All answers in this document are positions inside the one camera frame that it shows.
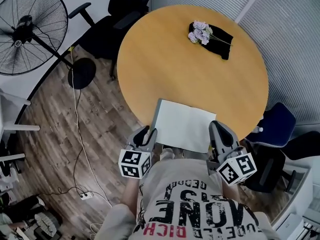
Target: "person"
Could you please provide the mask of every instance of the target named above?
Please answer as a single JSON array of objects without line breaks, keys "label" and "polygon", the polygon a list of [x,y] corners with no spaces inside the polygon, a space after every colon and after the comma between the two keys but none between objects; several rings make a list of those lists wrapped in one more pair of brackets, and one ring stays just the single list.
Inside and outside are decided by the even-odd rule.
[{"label": "person", "polygon": [[129,178],[120,204],[108,212],[95,240],[278,240],[267,216],[240,203],[237,186],[208,175],[206,161],[174,159],[165,148],[143,184],[145,209],[136,223],[140,182]]},{"label": "person", "polygon": [[26,225],[24,221],[32,219],[43,210],[42,207],[32,209],[37,204],[45,206],[40,197],[32,195],[15,205],[5,207],[0,213],[0,238],[16,239],[14,231],[23,228]]}]

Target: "blue office chair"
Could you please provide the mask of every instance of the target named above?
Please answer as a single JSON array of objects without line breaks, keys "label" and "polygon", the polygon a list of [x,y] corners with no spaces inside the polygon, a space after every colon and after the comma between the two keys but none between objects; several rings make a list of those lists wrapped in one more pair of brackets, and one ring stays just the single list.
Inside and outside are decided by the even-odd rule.
[{"label": "blue office chair", "polygon": [[287,145],[296,125],[296,118],[282,103],[275,104],[265,111],[258,123],[262,132],[250,133],[245,139],[253,144],[271,148],[282,148]]}]

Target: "table top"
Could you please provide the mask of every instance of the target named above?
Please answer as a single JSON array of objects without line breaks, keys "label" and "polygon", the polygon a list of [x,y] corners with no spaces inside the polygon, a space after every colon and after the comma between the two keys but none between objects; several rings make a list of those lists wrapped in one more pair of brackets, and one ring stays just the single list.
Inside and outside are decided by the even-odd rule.
[{"label": "table top", "polygon": [[[194,20],[233,36],[228,60],[190,42]],[[268,100],[267,70],[254,41],[231,19],[194,5],[163,7],[135,23],[122,41],[117,75],[125,101],[144,125],[162,98],[215,113],[241,140]]]}]

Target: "white wall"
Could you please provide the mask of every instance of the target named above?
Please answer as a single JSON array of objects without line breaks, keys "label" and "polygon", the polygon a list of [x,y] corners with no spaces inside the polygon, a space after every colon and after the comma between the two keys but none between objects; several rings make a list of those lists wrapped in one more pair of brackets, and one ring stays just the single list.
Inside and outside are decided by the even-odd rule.
[{"label": "white wall", "polygon": [[[82,5],[83,3],[90,2],[91,6],[87,8],[88,13],[93,18],[94,22],[99,21],[103,17],[109,15],[108,5],[110,0],[63,0],[67,8],[68,14],[71,13],[75,8]],[[82,18],[81,15],[70,19],[68,22],[68,29],[65,39],[58,50],[60,54],[66,51],[70,45],[72,45],[76,40],[78,40],[88,29],[88,23]],[[3,92],[16,95],[19,97],[27,98],[36,84],[39,82],[41,77],[50,68],[50,66],[55,62],[56,58],[53,57],[47,61],[44,65],[38,69],[18,75],[18,76],[4,76],[0,75],[0,89]],[[12,104],[7,107],[7,111],[10,111],[10,119],[15,121],[22,106],[17,106]]]}]

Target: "wooden floor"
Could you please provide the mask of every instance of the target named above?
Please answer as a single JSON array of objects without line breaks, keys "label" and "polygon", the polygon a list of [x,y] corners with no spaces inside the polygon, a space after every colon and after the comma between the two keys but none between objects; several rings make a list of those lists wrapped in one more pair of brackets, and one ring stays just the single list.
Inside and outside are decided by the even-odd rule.
[{"label": "wooden floor", "polygon": [[[79,104],[79,126],[84,146],[97,180],[112,204],[117,204],[124,189],[125,179],[117,165],[120,149],[127,137],[140,127],[137,118],[128,108],[117,81],[109,81],[111,62],[94,59],[76,47],[73,59],[89,57],[96,64],[96,75],[91,84],[82,90]],[[81,144],[76,125],[73,89],[67,81],[68,69],[60,63],[40,86],[32,104],[24,112],[21,124],[40,125],[38,132],[18,134],[26,155],[23,173],[14,189],[21,200],[32,194],[62,192],[74,186],[73,171]],[[101,193],[89,170],[82,152],[76,166],[75,178],[84,190]],[[241,196],[252,205],[261,207],[272,219],[278,214],[288,197],[283,194],[259,199],[248,190]],[[41,195],[44,201],[63,218],[60,231],[64,239],[90,236],[90,224],[102,223],[110,207],[99,196],[82,201],[76,190],[63,195]]]}]

